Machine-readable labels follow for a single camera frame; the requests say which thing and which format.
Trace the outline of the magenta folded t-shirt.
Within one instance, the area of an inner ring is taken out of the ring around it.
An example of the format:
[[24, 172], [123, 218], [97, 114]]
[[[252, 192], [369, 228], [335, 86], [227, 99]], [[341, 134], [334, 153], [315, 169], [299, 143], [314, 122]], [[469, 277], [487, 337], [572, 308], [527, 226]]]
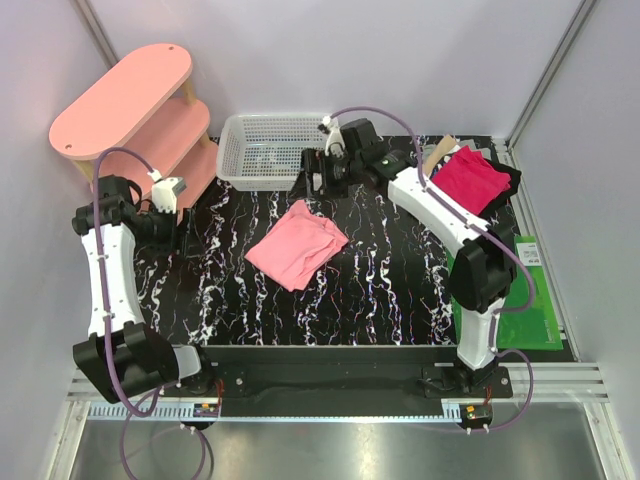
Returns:
[[481, 212], [510, 187], [510, 175], [500, 172], [479, 151], [465, 146], [433, 176], [433, 183], [472, 214]]

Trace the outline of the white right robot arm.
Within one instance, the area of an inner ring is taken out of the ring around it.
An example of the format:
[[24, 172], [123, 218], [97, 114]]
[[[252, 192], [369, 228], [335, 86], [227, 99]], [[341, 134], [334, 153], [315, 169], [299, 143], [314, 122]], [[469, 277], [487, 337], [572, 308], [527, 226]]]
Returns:
[[440, 378], [424, 385], [441, 393], [476, 396], [498, 366], [497, 330], [516, 277], [508, 229], [492, 228], [424, 176], [420, 156], [392, 150], [366, 118], [339, 125], [326, 116], [321, 149], [301, 154], [300, 181], [311, 197], [344, 198], [353, 185], [366, 185], [415, 217], [453, 256], [448, 291], [461, 309], [456, 359]]

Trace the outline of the light pink t-shirt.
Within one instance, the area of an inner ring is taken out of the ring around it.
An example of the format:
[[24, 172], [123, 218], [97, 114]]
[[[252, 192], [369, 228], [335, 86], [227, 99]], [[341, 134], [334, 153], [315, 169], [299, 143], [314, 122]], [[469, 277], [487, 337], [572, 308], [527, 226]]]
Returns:
[[316, 271], [348, 243], [329, 218], [296, 201], [245, 255], [254, 267], [289, 292], [304, 290]]

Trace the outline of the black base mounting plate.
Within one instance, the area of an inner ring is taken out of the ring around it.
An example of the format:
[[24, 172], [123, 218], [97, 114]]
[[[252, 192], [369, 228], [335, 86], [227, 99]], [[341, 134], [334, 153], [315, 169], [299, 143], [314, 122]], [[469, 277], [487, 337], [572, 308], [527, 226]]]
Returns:
[[506, 400], [508, 370], [469, 373], [452, 346], [205, 346], [225, 420], [424, 418], [444, 400]]

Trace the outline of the beige folded cloth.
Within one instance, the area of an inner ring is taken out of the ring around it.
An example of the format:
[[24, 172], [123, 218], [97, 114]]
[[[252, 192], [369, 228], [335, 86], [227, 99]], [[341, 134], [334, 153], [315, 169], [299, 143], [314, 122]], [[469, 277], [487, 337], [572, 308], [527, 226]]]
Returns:
[[445, 135], [430, 151], [422, 164], [423, 173], [429, 177], [440, 159], [447, 155], [458, 145], [457, 140], [451, 135]]

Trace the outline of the green cutting mat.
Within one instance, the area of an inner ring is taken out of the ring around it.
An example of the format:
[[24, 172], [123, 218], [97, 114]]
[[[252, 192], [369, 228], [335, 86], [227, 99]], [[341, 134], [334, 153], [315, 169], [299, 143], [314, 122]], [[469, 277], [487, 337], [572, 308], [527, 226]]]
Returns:
[[497, 333], [502, 349], [560, 351], [561, 332], [546, 281], [538, 243], [534, 236], [515, 236], [514, 252], [527, 267], [536, 288], [532, 306], [521, 313], [503, 313]]

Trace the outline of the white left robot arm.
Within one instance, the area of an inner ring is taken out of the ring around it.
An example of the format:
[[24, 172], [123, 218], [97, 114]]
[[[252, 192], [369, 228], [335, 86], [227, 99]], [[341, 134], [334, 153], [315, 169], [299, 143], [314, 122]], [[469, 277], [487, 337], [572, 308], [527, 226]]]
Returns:
[[104, 399], [117, 403], [170, 383], [196, 396], [215, 386], [216, 372], [198, 346], [173, 345], [149, 327], [138, 300], [134, 250], [160, 256], [188, 255], [200, 244], [194, 212], [177, 206], [181, 177], [152, 187], [148, 209], [134, 195], [140, 187], [109, 175], [98, 182], [99, 200], [77, 209], [72, 220], [87, 255], [92, 313], [86, 341], [73, 347], [77, 367]]

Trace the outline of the pink three-tier wooden shelf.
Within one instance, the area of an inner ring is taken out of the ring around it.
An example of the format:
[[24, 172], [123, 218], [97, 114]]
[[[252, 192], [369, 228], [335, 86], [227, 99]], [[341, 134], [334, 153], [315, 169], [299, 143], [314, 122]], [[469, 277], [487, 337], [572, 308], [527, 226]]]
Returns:
[[119, 61], [68, 106], [49, 130], [51, 146], [87, 177], [100, 167], [134, 181], [149, 197], [154, 167], [184, 179], [179, 208], [192, 207], [216, 176], [217, 145], [209, 138], [210, 113], [197, 99], [193, 61], [183, 47], [158, 43]]

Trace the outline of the grey cloth piece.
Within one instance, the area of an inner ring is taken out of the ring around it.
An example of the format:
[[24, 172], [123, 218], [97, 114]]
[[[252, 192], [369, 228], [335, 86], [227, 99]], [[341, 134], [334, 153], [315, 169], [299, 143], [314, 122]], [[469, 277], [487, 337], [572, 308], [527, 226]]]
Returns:
[[435, 149], [437, 148], [437, 144], [427, 144], [423, 146], [423, 156], [428, 157]]

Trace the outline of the white plastic mesh basket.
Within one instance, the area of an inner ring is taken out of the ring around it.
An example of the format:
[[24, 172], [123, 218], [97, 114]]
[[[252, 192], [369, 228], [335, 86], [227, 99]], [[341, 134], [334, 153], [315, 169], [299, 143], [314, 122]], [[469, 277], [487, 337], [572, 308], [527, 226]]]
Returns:
[[301, 169], [302, 151], [322, 149], [326, 135], [318, 112], [236, 114], [219, 139], [216, 175], [238, 191], [289, 191]]

